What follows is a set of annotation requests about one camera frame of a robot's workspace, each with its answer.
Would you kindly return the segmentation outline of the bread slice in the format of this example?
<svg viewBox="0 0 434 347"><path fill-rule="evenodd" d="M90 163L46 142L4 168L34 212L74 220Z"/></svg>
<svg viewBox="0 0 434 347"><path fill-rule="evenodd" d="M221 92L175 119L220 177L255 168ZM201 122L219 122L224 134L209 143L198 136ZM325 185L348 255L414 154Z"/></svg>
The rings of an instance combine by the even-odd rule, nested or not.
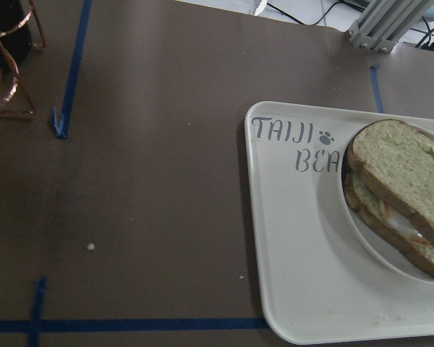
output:
<svg viewBox="0 0 434 347"><path fill-rule="evenodd" d="M362 128L346 151L365 186L434 246L434 135L396 119Z"/></svg>
<svg viewBox="0 0 434 347"><path fill-rule="evenodd" d="M343 179L349 220L364 247L395 272L424 283L434 283L434 247L407 241L380 213L377 198L353 172Z"/></svg>

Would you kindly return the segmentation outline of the fried egg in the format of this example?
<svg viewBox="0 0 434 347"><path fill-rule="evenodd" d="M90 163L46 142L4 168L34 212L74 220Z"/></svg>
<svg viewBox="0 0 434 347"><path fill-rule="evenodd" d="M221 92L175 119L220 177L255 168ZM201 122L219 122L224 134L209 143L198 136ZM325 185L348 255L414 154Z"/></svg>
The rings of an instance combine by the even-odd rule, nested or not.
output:
<svg viewBox="0 0 434 347"><path fill-rule="evenodd" d="M411 241L425 247L430 246L430 243L403 215L398 213L389 204L382 200L378 200L378 204L384 221L400 236L403 236L407 241Z"/></svg>

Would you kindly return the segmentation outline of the cream bear tray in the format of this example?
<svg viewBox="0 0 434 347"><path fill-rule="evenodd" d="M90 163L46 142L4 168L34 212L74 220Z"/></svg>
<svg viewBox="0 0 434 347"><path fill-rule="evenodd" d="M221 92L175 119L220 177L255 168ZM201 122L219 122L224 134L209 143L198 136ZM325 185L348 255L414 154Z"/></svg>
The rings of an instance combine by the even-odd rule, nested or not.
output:
<svg viewBox="0 0 434 347"><path fill-rule="evenodd" d="M341 166L379 113L259 102L244 120L260 295L296 344L434 335L434 283L403 276L357 238Z"/></svg>

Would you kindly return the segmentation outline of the white round plate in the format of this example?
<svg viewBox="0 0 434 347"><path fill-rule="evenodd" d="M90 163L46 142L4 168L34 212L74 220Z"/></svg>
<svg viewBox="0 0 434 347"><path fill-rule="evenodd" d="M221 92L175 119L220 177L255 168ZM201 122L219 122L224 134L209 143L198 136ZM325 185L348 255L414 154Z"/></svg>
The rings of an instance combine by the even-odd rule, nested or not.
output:
<svg viewBox="0 0 434 347"><path fill-rule="evenodd" d="M347 145L343 204L363 246L408 278L434 283L434 135L396 119Z"/></svg>

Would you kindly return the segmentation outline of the aluminium frame post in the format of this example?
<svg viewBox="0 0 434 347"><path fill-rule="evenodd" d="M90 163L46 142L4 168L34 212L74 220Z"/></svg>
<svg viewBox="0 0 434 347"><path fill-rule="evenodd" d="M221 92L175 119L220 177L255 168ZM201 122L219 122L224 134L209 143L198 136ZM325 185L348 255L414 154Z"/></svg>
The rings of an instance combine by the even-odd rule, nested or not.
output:
<svg viewBox="0 0 434 347"><path fill-rule="evenodd" d="M431 0L371 1L347 30L349 42L354 48L390 53L432 5Z"/></svg>

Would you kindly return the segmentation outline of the dark wine bottle far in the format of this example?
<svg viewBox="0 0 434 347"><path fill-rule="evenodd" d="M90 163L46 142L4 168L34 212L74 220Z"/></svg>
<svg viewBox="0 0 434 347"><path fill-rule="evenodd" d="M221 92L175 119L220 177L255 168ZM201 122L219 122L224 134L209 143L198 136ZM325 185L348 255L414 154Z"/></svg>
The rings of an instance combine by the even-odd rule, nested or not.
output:
<svg viewBox="0 0 434 347"><path fill-rule="evenodd" d="M0 33L9 32L25 18L25 12L21 1L0 0ZM0 37L4 48L11 54L16 62L21 62L30 51L31 36L27 24L13 33ZM7 63L0 52L0 68Z"/></svg>

